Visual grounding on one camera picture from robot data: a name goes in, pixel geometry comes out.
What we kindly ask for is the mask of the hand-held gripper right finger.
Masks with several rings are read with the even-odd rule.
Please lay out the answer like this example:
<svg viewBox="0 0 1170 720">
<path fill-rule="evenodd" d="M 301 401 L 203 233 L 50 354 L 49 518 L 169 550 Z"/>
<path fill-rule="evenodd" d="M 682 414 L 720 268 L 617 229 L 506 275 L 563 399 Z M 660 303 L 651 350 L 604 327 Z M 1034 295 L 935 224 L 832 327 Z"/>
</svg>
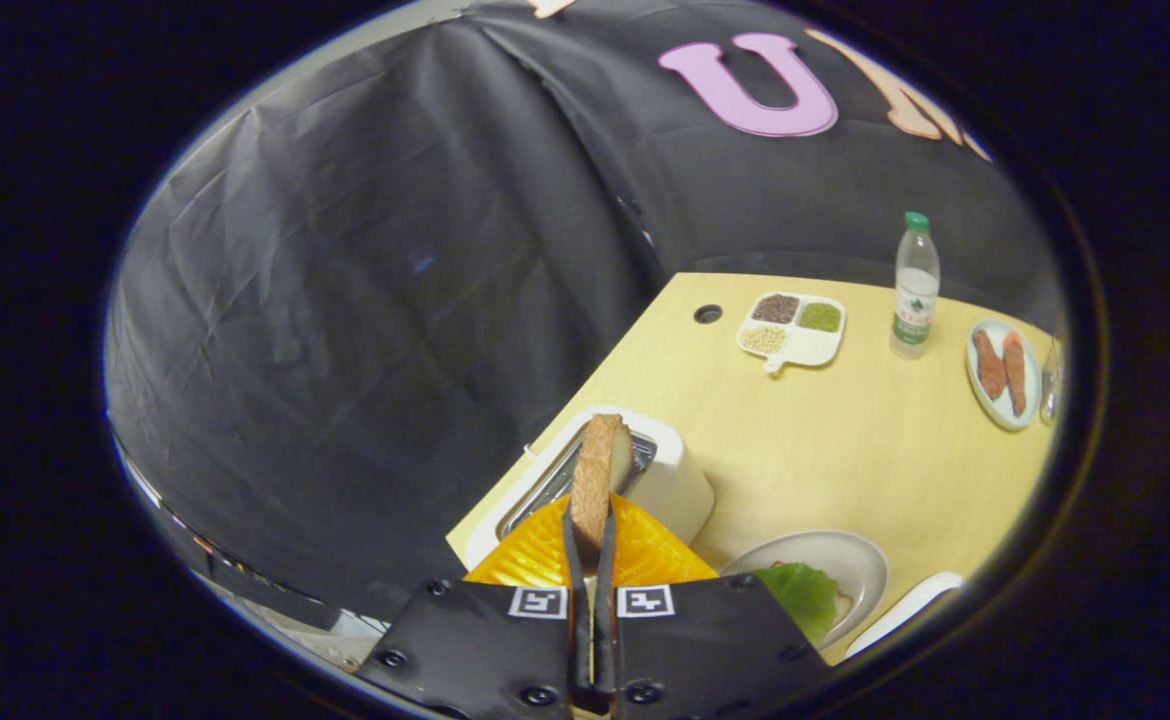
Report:
<svg viewBox="0 0 1170 720">
<path fill-rule="evenodd" d="M 620 498 L 596 584 L 596 690 L 612 719 L 759 719 L 813 706 L 831 666 L 753 574 L 617 585 Z"/>
</svg>

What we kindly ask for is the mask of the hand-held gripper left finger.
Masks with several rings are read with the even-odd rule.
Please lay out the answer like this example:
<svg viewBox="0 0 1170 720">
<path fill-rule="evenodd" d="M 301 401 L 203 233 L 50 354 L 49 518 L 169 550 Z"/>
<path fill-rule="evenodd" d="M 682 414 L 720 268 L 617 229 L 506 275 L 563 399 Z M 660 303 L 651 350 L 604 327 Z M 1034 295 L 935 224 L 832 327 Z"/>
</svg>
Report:
<svg viewBox="0 0 1170 720">
<path fill-rule="evenodd" d="M 358 678 L 462 719 L 593 708 L 593 616 L 567 503 L 535 510 L 466 578 L 425 580 Z"/>
</svg>

